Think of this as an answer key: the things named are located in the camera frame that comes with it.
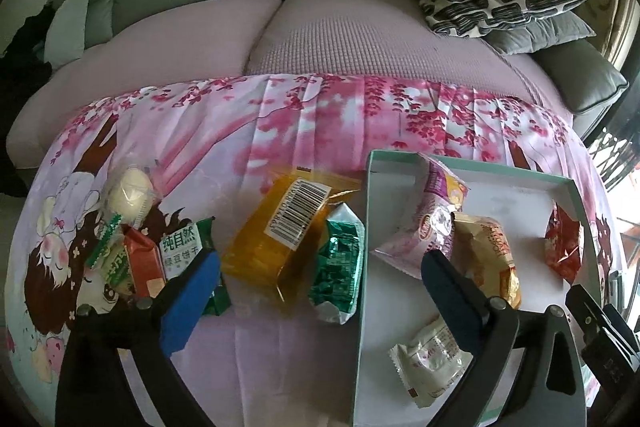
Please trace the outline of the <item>white beige snack packet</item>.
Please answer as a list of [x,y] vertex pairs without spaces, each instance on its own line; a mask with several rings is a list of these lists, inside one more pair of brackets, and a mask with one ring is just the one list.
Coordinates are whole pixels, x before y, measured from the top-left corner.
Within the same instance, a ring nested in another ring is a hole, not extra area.
[[442,317],[420,329],[408,345],[391,347],[388,354],[405,391],[420,409],[430,407],[451,388],[473,360],[458,346]]

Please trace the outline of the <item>yellow egg roll snack bag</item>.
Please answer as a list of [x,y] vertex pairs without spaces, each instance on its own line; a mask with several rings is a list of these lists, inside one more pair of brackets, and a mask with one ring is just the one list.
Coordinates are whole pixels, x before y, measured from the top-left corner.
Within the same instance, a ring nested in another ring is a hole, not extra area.
[[502,226],[489,217],[455,212],[450,261],[486,297],[501,297],[513,308],[522,302],[522,288],[511,247]]

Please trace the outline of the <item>clear round pastry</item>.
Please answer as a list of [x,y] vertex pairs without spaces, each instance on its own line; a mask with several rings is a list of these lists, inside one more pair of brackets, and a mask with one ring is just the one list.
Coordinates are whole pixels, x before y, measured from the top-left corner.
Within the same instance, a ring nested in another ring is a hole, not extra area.
[[152,166],[137,156],[125,156],[107,176],[103,187],[103,214],[107,222],[139,228],[160,201],[160,186]]

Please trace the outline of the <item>red snack packet in box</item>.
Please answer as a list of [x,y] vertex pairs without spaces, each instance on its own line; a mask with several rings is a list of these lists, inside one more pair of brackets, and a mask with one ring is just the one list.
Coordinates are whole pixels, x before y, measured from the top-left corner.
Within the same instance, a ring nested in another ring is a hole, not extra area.
[[544,261],[573,285],[582,266],[584,227],[558,204],[554,204],[544,236]]

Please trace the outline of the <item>red biscuit packet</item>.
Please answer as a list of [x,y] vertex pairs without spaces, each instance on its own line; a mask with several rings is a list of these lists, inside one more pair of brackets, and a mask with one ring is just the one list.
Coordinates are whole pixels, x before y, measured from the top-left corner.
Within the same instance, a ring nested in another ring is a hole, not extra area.
[[156,298],[166,283],[157,245],[142,232],[129,228],[124,235],[124,246],[136,295]]

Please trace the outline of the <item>small green striped packet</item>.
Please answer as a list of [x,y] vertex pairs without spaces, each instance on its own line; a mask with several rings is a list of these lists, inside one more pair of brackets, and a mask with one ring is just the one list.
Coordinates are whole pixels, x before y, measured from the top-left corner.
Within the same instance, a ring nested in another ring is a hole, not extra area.
[[103,225],[98,245],[91,251],[86,267],[92,275],[102,277],[102,281],[117,294],[130,297],[134,293],[134,282],[124,244],[124,228],[124,218],[120,213],[114,213]]

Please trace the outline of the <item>green biscuit packet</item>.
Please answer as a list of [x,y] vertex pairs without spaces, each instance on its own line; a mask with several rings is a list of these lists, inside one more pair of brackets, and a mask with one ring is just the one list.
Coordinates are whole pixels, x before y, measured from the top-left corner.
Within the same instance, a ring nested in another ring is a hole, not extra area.
[[[178,277],[203,249],[215,250],[212,235],[213,221],[214,218],[198,222],[189,221],[160,240],[160,257],[166,280]],[[227,285],[222,275],[219,275],[218,284],[210,295],[203,314],[220,317],[230,307],[231,299]]]

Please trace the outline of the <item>orange translucent snack bag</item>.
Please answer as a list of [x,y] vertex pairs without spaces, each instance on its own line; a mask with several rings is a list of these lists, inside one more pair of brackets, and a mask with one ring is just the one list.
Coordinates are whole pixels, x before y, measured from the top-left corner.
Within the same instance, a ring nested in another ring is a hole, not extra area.
[[277,170],[269,191],[222,255],[222,273],[291,306],[326,231],[326,218],[360,187],[360,180],[341,174]]

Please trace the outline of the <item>pink snack bag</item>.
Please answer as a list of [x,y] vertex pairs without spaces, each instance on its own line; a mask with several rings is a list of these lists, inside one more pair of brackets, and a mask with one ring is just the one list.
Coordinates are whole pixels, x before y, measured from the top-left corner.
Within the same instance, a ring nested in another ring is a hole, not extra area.
[[418,175],[402,207],[395,232],[371,254],[391,267],[420,280],[423,256],[436,249],[451,256],[452,214],[460,211],[469,187],[441,161],[418,154]]

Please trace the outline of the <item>green white snack packet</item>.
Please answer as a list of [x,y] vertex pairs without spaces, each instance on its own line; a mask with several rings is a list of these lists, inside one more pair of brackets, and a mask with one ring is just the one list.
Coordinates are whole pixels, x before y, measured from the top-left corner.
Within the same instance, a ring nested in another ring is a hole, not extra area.
[[366,228],[349,205],[326,218],[326,241],[319,248],[308,299],[322,322],[344,325],[357,311]]

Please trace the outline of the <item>pink anime printed cloth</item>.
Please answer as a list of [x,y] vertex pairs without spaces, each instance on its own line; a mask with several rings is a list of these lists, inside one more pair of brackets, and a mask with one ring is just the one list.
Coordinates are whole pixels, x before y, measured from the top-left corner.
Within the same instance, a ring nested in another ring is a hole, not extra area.
[[336,426],[352,411],[359,325],[321,322],[307,296],[326,217],[366,193],[375,150],[413,166],[446,157],[574,182],[581,254],[544,248],[548,211],[495,212],[556,283],[603,295],[625,266],[608,193],[584,143],[547,107],[431,80],[257,75],[100,98],[55,135],[12,239],[9,359],[47,424],[79,307],[155,296],[194,257],[201,221],[231,308],[202,317],[172,361],[219,426]]

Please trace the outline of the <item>grey cushion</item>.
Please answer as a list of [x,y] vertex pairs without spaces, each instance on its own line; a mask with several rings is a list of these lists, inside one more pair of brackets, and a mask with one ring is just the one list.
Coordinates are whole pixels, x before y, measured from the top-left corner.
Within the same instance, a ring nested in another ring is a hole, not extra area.
[[511,30],[494,30],[484,40],[502,55],[532,54],[552,46],[592,38],[596,32],[573,11],[533,20]]

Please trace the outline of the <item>black clothing on sofa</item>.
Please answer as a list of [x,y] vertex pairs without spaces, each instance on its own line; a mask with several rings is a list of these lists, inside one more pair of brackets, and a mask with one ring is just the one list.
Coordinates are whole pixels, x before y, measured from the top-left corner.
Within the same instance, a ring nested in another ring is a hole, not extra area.
[[26,184],[6,149],[6,138],[22,108],[51,77],[52,66],[43,61],[43,46],[55,8],[46,4],[27,17],[1,54],[1,193],[26,195]]

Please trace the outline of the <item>light grey pillow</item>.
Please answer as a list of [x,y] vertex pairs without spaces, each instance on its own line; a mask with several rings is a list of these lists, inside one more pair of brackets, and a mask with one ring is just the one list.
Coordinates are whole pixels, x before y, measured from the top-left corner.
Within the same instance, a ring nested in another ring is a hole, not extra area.
[[65,0],[56,10],[44,43],[43,60],[53,70],[82,57],[89,0]]

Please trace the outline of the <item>grey sofa with pink cover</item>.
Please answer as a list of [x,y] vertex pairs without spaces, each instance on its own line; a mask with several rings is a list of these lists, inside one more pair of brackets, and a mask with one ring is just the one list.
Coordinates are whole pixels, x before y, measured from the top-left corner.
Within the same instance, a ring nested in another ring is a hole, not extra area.
[[562,77],[508,44],[443,42],[418,0],[88,0],[81,54],[28,89],[6,149],[15,167],[35,168],[70,117],[99,98],[266,72],[453,79],[548,107],[582,134],[623,88]]

